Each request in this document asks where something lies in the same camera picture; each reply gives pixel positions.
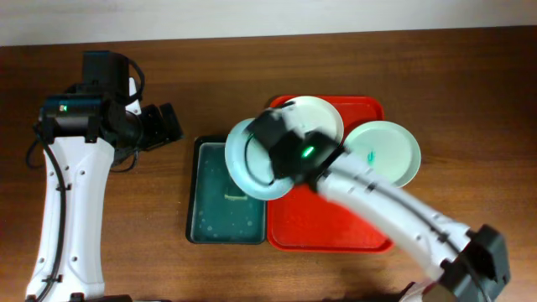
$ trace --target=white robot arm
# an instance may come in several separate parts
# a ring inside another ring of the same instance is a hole
[[[490,226],[472,232],[391,185],[338,142],[317,131],[301,133],[286,117],[282,109],[268,109],[247,127],[267,150],[275,177],[308,184],[403,248],[434,281],[412,288],[403,301],[481,302],[499,295],[510,272],[498,232]]]
[[[140,75],[139,89],[128,77],[129,65]],[[104,297],[101,226],[108,173],[133,155],[131,169],[138,152],[182,137],[170,104],[140,107],[144,78],[128,58],[86,52],[83,76],[83,83],[46,100],[34,127],[44,147],[47,191],[28,302],[131,301],[127,295]]]

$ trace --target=green tray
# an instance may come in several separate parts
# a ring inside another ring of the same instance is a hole
[[[259,244],[266,203],[244,194],[227,172],[224,137],[195,142],[186,238],[193,243]]]

